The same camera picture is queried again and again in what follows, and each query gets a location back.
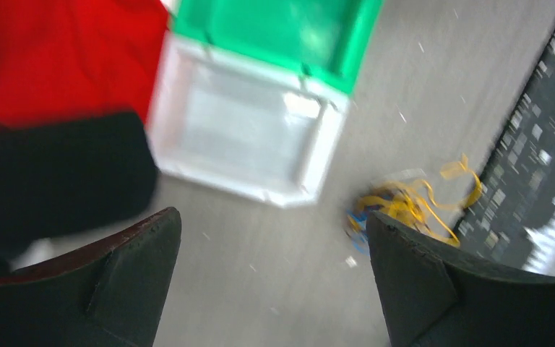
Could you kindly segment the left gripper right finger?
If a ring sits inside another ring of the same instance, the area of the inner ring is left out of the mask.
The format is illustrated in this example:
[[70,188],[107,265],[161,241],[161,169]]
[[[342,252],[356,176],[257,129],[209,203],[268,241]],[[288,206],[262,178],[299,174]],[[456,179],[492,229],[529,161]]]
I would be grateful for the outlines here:
[[383,213],[366,232],[393,346],[555,346],[555,277],[476,257]]

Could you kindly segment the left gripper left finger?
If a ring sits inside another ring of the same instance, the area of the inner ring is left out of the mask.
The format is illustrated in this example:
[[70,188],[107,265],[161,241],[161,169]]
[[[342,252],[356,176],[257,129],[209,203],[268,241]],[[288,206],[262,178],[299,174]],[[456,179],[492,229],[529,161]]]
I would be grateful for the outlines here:
[[181,243],[174,207],[0,277],[0,346],[151,346]]

